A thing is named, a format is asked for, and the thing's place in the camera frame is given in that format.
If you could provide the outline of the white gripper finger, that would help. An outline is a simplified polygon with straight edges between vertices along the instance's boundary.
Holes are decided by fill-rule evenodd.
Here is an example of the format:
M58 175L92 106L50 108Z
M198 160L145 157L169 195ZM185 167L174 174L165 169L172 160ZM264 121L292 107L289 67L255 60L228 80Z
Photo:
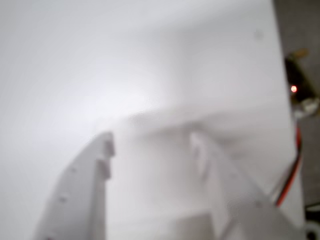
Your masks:
M294 226L215 140L195 131L190 145L216 240L304 239L303 227Z
M62 171L34 231L34 240L104 240L106 182L115 155L111 132L96 135Z

